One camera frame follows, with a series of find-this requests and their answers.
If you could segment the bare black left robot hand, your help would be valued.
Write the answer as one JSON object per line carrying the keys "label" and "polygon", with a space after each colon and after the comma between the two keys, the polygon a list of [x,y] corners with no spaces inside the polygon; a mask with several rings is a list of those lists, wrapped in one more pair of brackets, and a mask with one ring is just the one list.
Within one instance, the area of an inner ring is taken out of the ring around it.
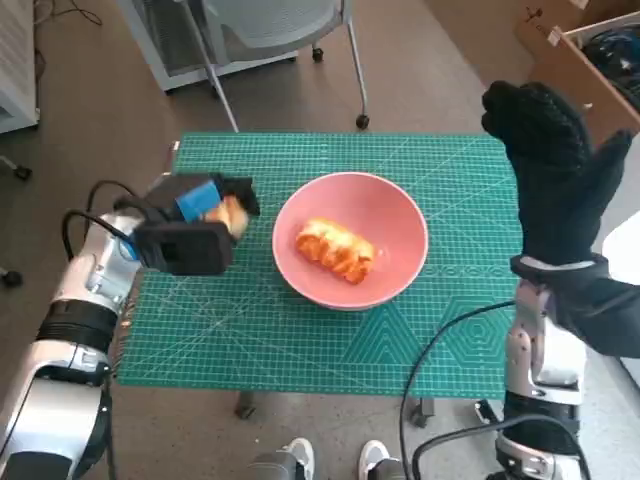
{"label": "bare black left robot hand", "polygon": [[169,174],[158,180],[144,199],[171,220],[191,223],[215,209],[228,196],[235,197],[249,215],[260,215],[251,177],[222,173]]}

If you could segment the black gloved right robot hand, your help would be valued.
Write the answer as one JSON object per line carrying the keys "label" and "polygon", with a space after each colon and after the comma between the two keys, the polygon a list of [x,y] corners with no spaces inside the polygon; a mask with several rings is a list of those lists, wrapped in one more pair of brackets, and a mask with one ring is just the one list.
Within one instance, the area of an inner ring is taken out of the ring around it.
{"label": "black gloved right robot hand", "polygon": [[503,143],[516,177],[523,255],[552,266],[592,260],[632,133],[594,146],[582,115],[538,82],[495,81],[482,105],[482,126]]}

